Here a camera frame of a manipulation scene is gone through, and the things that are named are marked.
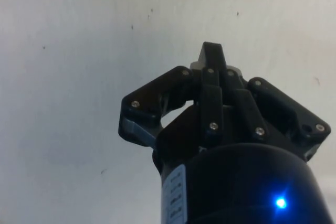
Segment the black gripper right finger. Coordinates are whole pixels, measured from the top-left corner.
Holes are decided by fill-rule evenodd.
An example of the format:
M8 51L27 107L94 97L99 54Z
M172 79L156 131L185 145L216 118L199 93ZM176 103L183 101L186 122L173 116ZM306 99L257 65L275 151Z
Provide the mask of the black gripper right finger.
M276 146L309 161L331 133L323 119L263 78L246 81L226 63L223 48L212 44L212 69L218 71L225 125L232 141Z

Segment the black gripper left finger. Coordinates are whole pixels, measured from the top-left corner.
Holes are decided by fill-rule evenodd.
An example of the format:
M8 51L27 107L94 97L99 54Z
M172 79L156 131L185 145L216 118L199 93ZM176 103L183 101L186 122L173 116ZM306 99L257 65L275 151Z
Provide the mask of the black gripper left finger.
M163 131L162 117L193 101L191 118L184 122L203 146L218 144L224 137L223 69L222 46L204 42L190 68L175 67L122 99L119 135L128 142L155 147Z

